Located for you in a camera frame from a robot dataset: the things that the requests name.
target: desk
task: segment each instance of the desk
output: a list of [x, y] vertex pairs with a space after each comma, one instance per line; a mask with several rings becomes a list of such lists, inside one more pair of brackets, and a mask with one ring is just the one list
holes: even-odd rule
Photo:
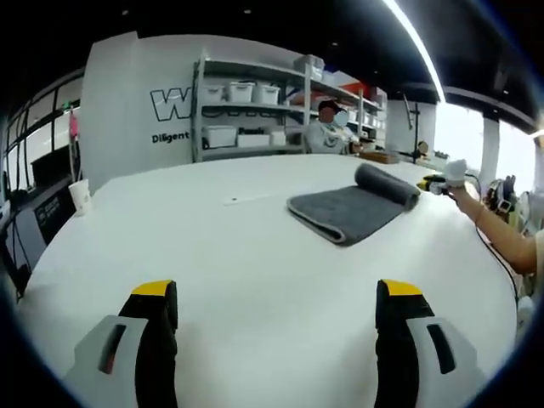
[[[513, 289], [453, 201], [424, 194], [350, 248], [287, 213], [288, 197], [353, 184], [360, 164], [254, 157], [111, 180], [42, 255], [20, 303], [23, 327], [62, 376], [77, 342], [134, 287], [172, 278], [179, 406], [373, 406], [376, 284], [392, 278], [421, 287], [492, 374], [513, 347]], [[373, 165], [410, 183], [428, 173]]]

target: rolled towel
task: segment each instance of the rolled towel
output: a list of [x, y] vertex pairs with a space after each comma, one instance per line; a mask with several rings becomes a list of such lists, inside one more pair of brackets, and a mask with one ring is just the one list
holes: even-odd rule
[[342, 247], [364, 240], [416, 204], [420, 190], [377, 167], [362, 164], [356, 186], [299, 195], [287, 208], [302, 224]]
[[355, 183], [366, 191], [400, 204], [405, 210], [416, 206], [421, 191], [389, 173], [363, 163], [355, 171]]

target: shelf rack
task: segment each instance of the shelf rack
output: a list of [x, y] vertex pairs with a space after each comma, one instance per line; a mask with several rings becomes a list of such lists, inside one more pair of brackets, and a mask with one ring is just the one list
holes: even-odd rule
[[[240, 79], [251, 79], [255, 81], [266, 81], [273, 83], [280, 88], [280, 101], [286, 99], [287, 87], [301, 88], [304, 92], [304, 105], [260, 105], [260, 104], [241, 104], [236, 102], [222, 101], [217, 104], [203, 102], [201, 84], [205, 83], [207, 77], [232, 77]], [[285, 146], [262, 146], [251, 148], [227, 147], [204, 150], [202, 148], [202, 112], [203, 111], [255, 111], [271, 112], [277, 115], [285, 125], [286, 116], [302, 115], [303, 125], [309, 125], [312, 116], [317, 112], [310, 110], [311, 91], [318, 91], [339, 99], [348, 105], [356, 105], [359, 109], [359, 120], [350, 122], [350, 126], [356, 126], [357, 135], [362, 134], [362, 129], [374, 129], [363, 123], [363, 112], [366, 109], [370, 112], [381, 110], [380, 106], [366, 98], [363, 98], [362, 92], [356, 95], [345, 89], [332, 86], [311, 78], [311, 72], [307, 67], [306, 72], [298, 72], [287, 68], [273, 65], [259, 64], [255, 62], [228, 61], [223, 59], [209, 59], [203, 54], [195, 63], [193, 76], [193, 101], [192, 101], [192, 137], [193, 137], [193, 159], [195, 162], [202, 162], [210, 158], [246, 156], [248, 154], [269, 154], [273, 152], [297, 153], [304, 152], [302, 145]]]

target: face mask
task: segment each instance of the face mask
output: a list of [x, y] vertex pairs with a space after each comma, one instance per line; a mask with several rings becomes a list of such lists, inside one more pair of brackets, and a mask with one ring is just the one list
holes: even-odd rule
[[348, 124], [349, 115], [348, 112], [345, 110], [340, 110], [335, 116], [334, 116], [334, 123], [339, 126], [340, 128], [345, 128]]

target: person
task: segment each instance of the person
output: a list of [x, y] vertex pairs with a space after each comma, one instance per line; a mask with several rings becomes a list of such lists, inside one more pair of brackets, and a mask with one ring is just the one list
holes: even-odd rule
[[348, 112], [333, 100], [324, 100], [318, 107], [319, 116], [304, 132], [309, 153], [353, 155], [360, 152], [360, 143], [347, 129]]
[[487, 236], [493, 247], [520, 275], [536, 273], [536, 294], [544, 275], [544, 230], [527, 238], [505, 223], [485, 205], [472, 198], [463, 187], [451, 189], [450, 197], [475, 225]]

